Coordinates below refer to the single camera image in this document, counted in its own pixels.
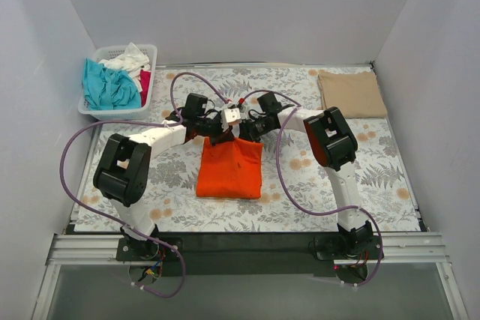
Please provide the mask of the orange t shirt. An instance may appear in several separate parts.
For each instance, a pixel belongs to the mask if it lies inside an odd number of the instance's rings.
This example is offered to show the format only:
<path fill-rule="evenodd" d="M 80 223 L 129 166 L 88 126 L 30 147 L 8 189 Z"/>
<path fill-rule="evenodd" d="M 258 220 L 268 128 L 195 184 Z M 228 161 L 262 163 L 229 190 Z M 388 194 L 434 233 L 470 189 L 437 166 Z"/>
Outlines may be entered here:
<path fill-rule="evenodd" d="M 196 195 L 202 198 L 259 199 L 263 144 L 235 138 L 203 144 Z"/>

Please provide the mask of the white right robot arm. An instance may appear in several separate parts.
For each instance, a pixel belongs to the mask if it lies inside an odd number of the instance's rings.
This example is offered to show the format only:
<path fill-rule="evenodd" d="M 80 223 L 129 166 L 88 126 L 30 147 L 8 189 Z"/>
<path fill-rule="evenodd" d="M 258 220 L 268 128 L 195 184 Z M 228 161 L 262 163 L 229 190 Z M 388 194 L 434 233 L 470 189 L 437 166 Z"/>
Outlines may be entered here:
<path fill-rule="evenodd" d="M 366 259 L 368 251 L 376 246 L 377 227 L 372 216 L 362 207 L 356 181 L 354 162 L 358 143 L 346 119 L 337 107 L 327 110 L 306 109 L 294 100 L 283 105 L 276 91 L 267 91 L 258 102 L 261 112 L 252 115 L 246 98 L 238 101 L 241 114 L 240 138 L 259 141 L 261 136 L 278 130 L 276 166 L 280 184 L 288 191 L 281 174 L 280 143 L 285 130 L 305 133 L 314 158 L 324 168 L 330 181 L 336 209 L 326 212 L 309 211 L 291 195 L 287 197 L 300 211 L 313 216 L 337 215 L 337 231 L 314 238 L 309 247 L 319 260 Z"/>

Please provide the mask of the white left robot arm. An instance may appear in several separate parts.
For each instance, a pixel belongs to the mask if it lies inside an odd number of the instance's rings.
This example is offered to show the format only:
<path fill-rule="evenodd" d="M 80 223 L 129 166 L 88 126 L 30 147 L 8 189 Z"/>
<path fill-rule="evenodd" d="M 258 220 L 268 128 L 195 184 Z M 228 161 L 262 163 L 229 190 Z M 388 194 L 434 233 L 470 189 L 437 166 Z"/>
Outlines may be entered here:
<path fill-rule="evenodd" d="M 220 110 L 208 111 L 208 101 L 205 96 L 189 94 L 185 105 L 174 110 L 160 127 L 131 136 L 115 133 L 106 142 L 93 184 L 116 209 L 124 223 L 121 233 L 129 248 L 141 259 L 153 259 L 160 249 L 154 237 L 158 228 L 141 200 L 151 159 L 196 136 L 230 141 L 233 139 L 232 126 L 242 120 L 241 111 L 233 103 L 226 103 Z"/>

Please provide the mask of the magenta t shirt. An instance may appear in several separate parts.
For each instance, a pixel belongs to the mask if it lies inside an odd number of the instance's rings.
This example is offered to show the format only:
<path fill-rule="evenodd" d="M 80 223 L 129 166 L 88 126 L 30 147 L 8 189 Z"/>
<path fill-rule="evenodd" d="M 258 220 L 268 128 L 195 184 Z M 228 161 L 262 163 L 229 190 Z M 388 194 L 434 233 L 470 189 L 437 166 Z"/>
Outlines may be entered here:
<path fill-rule="evenodd" d="M 142 86 L 142 91 L 140 92 L 141 106 L 145 106 L 147 98 L 149 95 L 149 86 L 151 82 L 151 72 L 141 70 L 139 75 L 140 85 Z"/>

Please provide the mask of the white t shirt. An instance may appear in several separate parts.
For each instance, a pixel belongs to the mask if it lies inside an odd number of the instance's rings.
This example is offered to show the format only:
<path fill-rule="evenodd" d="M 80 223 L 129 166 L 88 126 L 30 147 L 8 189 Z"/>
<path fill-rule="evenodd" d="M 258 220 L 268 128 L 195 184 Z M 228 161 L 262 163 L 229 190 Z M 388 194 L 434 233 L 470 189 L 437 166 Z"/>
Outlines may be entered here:
<path fill-rule="evenodd" d="M 151 70 L 149 57 L 134 43 L 129 43 L 125 51 L 117 57 L 100 60 L 99 63 L 112 70 L 124 70 L 130 77 L 139 76 L 142 70 Z"/>

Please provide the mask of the folded beige t shirt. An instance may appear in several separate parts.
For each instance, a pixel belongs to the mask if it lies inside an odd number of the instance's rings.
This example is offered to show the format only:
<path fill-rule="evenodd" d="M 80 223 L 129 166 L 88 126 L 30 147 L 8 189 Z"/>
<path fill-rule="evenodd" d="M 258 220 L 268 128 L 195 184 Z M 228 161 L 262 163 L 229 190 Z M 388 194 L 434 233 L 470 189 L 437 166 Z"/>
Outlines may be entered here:
<path fill-rule="evenodd" d="M 388 112 L 373 72 L 335 74 L 319 72 L 325 109 L 337 107 L 345 118 L 386 118 Z"/>

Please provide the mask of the teal t shirt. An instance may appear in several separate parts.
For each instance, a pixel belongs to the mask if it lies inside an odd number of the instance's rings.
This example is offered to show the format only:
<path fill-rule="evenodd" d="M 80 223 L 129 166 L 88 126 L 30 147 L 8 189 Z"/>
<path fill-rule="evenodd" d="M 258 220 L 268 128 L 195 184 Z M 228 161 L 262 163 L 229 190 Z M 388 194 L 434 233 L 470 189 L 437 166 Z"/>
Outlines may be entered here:
<path fill-rule="evenodd" d="M 112 70 L 87 58 L 82 76 L 84 98 L 90 110 L 138 109 L 140 92 L 124 70 Z"/>

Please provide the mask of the white plastic laundry basket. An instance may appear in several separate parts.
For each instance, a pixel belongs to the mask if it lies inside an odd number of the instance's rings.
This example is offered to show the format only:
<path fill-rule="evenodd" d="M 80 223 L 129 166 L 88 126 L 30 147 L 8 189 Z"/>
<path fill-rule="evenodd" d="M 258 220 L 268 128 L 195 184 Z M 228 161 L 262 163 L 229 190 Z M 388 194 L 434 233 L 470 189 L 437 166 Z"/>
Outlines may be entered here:
<path fill-rule="evenodd" d="M 157 55 L 151 44 L 97 49 L 84 63 L 79 113 L 101 121 L 147 118 Z"/>

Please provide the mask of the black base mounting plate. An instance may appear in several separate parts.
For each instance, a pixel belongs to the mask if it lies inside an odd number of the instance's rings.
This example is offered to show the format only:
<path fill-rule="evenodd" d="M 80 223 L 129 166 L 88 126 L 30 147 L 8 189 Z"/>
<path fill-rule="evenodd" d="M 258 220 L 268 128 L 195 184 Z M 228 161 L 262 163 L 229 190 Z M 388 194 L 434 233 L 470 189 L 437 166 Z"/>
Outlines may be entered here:
<path fill-rule="evenodd" d="M 163 259 L 162 274 L 189 275 L 313 274 L 333 277 L 334 263 L 363 263 L 383 257 L 373 237 L 350 247 L 337 232 L 164 232 L 151 241 L 121 237 L 116 261 L 148 265 Z"/>

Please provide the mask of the aluminium frame rail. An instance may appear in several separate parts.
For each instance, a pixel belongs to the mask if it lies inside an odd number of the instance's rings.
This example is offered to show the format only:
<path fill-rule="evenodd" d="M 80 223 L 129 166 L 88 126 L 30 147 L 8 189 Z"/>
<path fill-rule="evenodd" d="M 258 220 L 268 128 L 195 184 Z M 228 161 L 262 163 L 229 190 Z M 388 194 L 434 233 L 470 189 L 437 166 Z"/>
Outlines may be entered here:
<path fill-rule="evenodd" d="M 120 235 L 55 235 L 48 265 L 104 265 L 116 263 Z"/>

